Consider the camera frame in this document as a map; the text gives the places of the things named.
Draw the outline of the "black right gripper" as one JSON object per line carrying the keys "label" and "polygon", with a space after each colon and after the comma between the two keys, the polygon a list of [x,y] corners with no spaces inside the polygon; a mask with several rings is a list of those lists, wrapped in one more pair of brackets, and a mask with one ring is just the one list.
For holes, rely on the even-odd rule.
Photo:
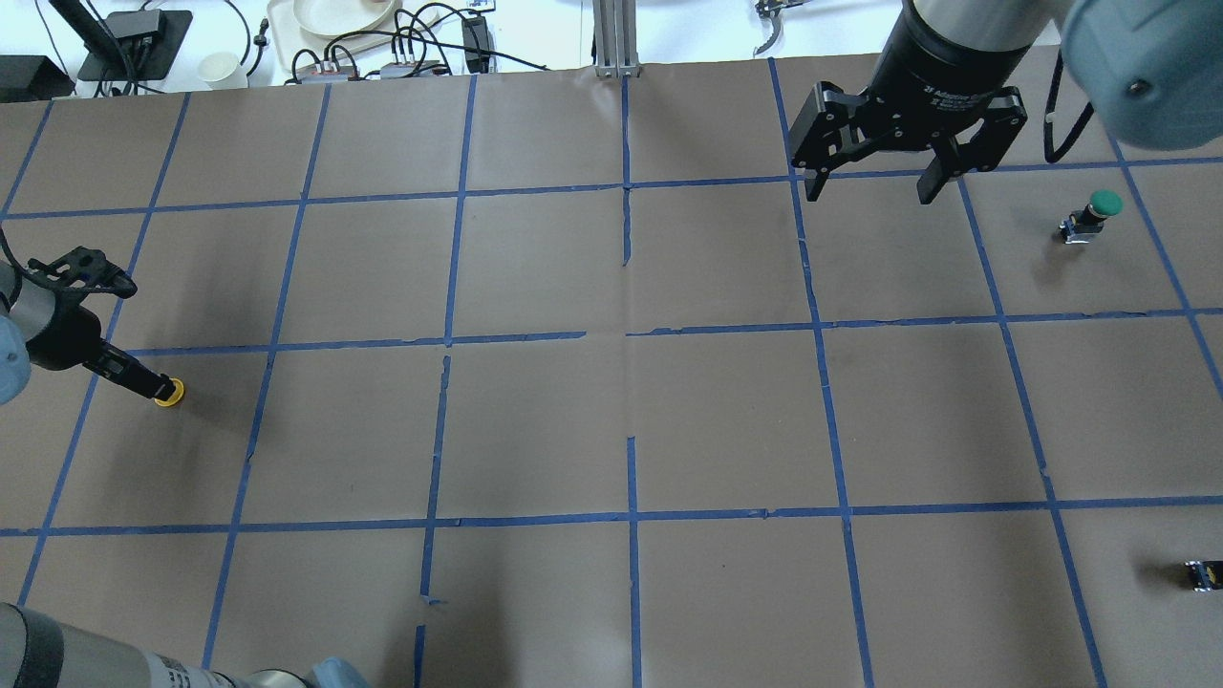
{"label": "black right gripper", "polygon": [[996,169],[1029,120],[1007,81],[1036,35],[1035,1],[904,1],[863,95],[818,81],[789,127],[806,199],[874,152],[933,149],[917,182],[923,205],[953,178]]}

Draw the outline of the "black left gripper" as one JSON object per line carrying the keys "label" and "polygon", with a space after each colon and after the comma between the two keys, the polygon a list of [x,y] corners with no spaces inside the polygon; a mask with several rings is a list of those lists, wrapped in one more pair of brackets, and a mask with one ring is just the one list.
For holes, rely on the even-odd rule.
{"label": "black left gripper", "polygon": [[27,277],[31,282],[22,284],[10,317],[33,365],[49,371],[84,367],[148,400],[166,386],[170,376],[152,371],[124,349],[103,347],[99,318],[79,306],[76,295],[131,299],[139,291],[135,279],[103,251],[76,247],[50,263],[31,258]]}

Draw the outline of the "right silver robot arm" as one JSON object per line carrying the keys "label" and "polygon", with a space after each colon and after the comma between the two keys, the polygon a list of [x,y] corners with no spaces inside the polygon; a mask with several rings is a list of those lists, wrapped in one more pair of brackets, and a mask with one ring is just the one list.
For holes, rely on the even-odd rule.
{"label": "right silver robot arm", "polygon": [[1042,109],[1048,164],[1093,119],[1145,152],[1221,139],[1218,1],[904,1],[868,83],[815,83],[789,127],[806,198],[873,154],[931,153],[922,204],[996,169],[1030,120],[1011,77],[1047,27],[1059,37]]}

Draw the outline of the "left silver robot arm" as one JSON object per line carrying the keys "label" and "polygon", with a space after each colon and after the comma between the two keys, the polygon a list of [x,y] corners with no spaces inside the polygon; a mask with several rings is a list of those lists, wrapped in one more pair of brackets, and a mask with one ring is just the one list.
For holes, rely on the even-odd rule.
{"label": "left silver robot arm", "polygon": [[[104,252],[76,247],[55,262],[17,262],[2,247],[2,401],[23,393],[34,367],[83,367],[161,408],[179,404],[183,382],[152,371],[104,339],[83,301],[92,293],[128,299],[135,280]],[[342,657],[325,657],[305,675],[265,668],[232,677],[65,624],[46,613],[2,605],[5,687],[363,687]]]}

